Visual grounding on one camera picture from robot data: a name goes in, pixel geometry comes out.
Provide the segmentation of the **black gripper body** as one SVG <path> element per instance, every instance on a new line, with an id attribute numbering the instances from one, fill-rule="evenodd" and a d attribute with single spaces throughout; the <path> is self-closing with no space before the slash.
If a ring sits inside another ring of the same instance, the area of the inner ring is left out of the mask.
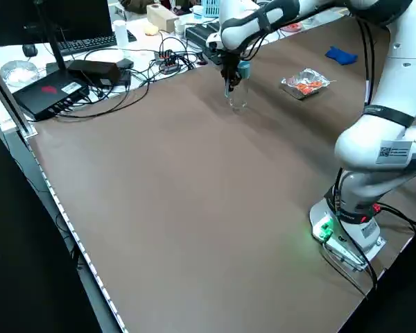
<path id="1" fill-rule="evenodd" d="M 214 66 L 222 69 L 225 65 L 227 67 L 237 67 L 241 61 L 241 55 L 231 53 L 222 49 L 204 49 L 203 56 L 205 60 Z"/>

